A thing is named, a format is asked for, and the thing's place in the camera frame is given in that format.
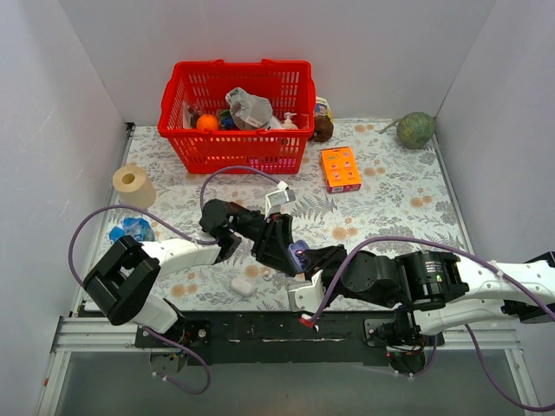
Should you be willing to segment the lavender earbud charging case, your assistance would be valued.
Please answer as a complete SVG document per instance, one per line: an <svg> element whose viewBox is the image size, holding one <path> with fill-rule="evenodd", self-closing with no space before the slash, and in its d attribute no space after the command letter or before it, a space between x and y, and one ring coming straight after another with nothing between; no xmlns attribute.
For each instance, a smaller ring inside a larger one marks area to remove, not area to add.
<svg viewBox="0 0 555 416"><path fill-rule="evenodd" d="M296 268L303 270L307 264L307 259L304 256L304 252L309 249L309 245L304 240L297 240L293 244L288 246L288 251L292 262L296 265Z"/></svg>

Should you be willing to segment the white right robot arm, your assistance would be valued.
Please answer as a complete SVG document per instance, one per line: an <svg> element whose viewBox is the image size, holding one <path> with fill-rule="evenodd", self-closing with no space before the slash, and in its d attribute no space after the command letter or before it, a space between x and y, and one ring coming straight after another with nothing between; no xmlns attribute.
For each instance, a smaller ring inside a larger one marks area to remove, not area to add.
<svg viewBox="0 0 555 416"><path fill-rule="evenodd" d="M554 267L545 259L497 263L429 241L421 242L421 251L389 258L364 249L376 243L374 237L351 252L340 245L311 250L293 240L291 221L288 215L271 221L257 260L289 276L306 275L306 283L288 296L291 310L309 328L338 296L392 309L394 320L371 333L407 345L473 322L554 318Z"/></svg>

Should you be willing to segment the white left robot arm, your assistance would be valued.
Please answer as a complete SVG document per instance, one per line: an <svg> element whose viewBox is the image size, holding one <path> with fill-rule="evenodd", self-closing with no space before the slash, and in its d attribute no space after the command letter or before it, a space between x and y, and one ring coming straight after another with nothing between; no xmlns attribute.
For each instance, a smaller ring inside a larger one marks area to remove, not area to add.
<svg viewBox="0 0 555 416"><path fill-rule="evenodd" d="M233 202L205 203L195 236L160 242L120 237L82 281L82 287L114 326L133 322L154 331L165 346L178 345L185 334L180 312L151 290L160 276L230 258L242 239L252 242L258 263L295 276L302 268L292 249L292 217L264 214Z"/></svg>

